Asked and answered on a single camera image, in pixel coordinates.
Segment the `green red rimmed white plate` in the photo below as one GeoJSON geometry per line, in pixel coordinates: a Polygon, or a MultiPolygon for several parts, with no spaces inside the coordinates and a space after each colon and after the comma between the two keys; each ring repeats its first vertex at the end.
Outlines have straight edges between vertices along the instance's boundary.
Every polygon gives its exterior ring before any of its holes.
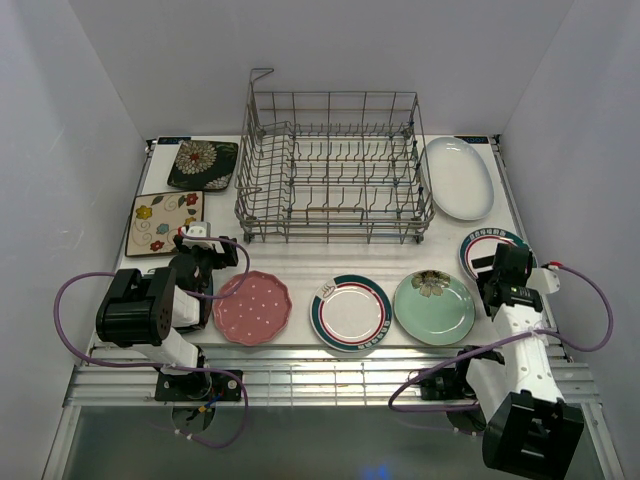
{"type": "Polygon", "coordinates": [[[516,247],[531,247],[515,233],[497,227],[485,227],[467,234],[459,247],[458,257],[466,276],[473,282],[478,273],[487,270],[492,263],[485,267],[474,267],[472,261],[495,254],[498,244],[509,244],[516,247]]]}

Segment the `green floral plate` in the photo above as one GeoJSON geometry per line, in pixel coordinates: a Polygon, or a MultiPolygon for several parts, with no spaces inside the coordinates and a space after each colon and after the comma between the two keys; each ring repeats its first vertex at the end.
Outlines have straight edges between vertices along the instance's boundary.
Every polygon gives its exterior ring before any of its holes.
{"type": "Polygon", "coordinates": [[[394,292],[393,311],[410,336],[432,346],[460,342],[470,333],[476,318],[468,288],[439,270],[406,276],[394,292]]]}

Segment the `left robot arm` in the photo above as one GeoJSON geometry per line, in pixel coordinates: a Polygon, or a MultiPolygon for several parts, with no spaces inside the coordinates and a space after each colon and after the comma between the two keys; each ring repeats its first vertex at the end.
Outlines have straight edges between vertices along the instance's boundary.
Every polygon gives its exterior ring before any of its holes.
{"type": "Polygon", "coordinates": [[[118,270],[96,314],[103,342],[133,349],[162,373],[178,376],[178,388],[190,399],[205,397],[212,376],[204,355],[180,331],[204,327],[212,306],[213,272],[238,265],[235,238],[198,236],[183,228],[174,236],[176,255],[150,274],[118,270]]]}

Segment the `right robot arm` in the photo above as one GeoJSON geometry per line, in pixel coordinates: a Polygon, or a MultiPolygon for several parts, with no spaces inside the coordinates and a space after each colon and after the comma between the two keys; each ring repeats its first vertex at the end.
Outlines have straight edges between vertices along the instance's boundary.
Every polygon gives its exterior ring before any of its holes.
{"type": "Polygon", "coordinates": [[[533,265],[526,247],[500,243],[473,260],[486,314],[499,336],[451,375],[454,390],[476,396],[486,421],[484,464],[528,479],[566,476],[584,429],[554,380],[542,334],[542,298],[560,288],[557,275],[533,265]]]}

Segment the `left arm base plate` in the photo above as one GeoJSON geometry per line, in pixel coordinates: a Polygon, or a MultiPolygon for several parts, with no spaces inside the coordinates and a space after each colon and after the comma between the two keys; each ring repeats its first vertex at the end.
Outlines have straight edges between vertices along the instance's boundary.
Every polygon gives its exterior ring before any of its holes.
{"type": "Polygon", "coordinates": [[[203,403],[213,399],[239,401],[241,388],[239,382],[228,374],[202,372],[165,374],[159,372],[154,399],[161,402],[203,403]]]}

